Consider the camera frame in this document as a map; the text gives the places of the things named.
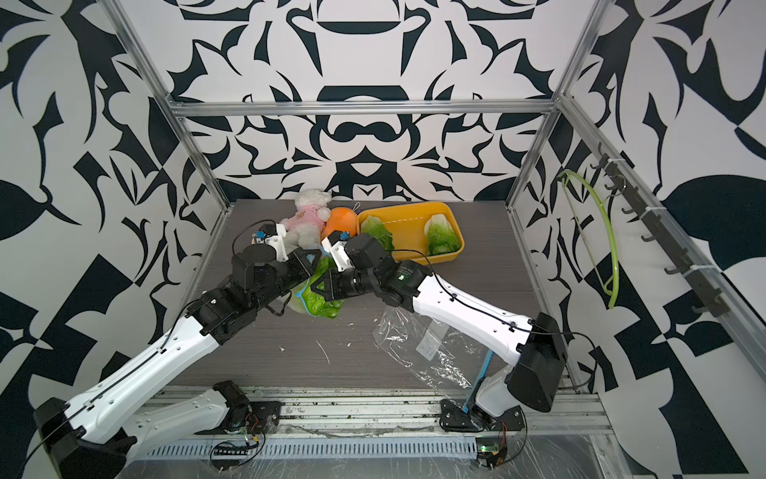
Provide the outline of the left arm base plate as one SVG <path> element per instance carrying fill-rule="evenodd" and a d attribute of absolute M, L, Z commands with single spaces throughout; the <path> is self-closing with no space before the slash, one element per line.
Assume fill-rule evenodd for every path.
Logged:
<path fill-rule="evenodd" d="M 282 402 L 274 400 L 251 401 L 249 406 L 237 406 L 229 411 L 219 426 L 195 435 L 271 433 L 279 425 L 282 406 Z"/>

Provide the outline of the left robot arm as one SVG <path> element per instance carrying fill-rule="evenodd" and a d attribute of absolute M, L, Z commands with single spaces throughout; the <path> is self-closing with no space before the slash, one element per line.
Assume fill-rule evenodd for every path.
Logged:
<path fill-rule="evenodd" d="M 60 478 L 114 478 L 129 461 L 200 431 L 247 426 L 251 403 L 231 381 L 147 416 L 139 409 L 172 379 L 251 325 L 262 309 L 308 281 L 322 257 L 298 247 L 249 245 L 231 259 L 231 275 L 192 301 L 168 333 L 115 373 L 69 399 L 51 398 L 33 413 L 41 445 Z"/>

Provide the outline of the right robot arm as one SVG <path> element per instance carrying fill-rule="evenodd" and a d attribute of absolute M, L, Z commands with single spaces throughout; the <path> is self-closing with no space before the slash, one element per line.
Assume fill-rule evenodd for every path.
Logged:
<path fill-rule="evenodd" d="M 335 232 L 321 245 L 335 266 L 312 284 L 314 293 L 327 301 L 375 295 L 389 307 L 431 317 L 482 343 L 506 363 L 480 382 L 472 398 L 492 417 L 520 405 L 552 410 L 568 353 L 550 315 L 531 319 L 494 307 L 448 283 L 430 263 L 397 261 L 366 234 Z"/>

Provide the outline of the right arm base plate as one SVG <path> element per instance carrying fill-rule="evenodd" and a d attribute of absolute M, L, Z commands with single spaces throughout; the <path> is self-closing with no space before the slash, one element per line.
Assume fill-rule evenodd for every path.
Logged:
<path fill-rule="evenodd" d="M 522 417 L 523 411 L 520 406 L 507 410 L 500 417 L 492 417 L 476 405 L 472 405 L 467 410 L 464 410 L 451 399 L 442 399 L 439 402 L 439 406 L 440 417 L 438 424 L 447 432 L 521 431 L 525 428 L 526 424 L 526 420 Z"/>

